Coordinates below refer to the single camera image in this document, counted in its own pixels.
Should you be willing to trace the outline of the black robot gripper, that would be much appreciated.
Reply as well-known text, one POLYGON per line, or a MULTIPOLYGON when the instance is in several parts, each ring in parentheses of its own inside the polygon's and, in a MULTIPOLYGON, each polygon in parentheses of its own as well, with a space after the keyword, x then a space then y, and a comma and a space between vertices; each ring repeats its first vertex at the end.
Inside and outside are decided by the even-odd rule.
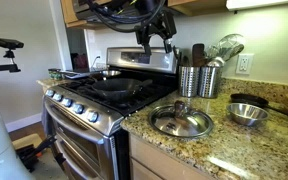
POLYGON ((172 51, 172 37, 177 33, 173 14, 162 10, 153 21, 136 32, 137 43, 143 45, 145 53, 151 55, 149 45, 153 35, 159 35, 163 39, 165 52, 172 51))

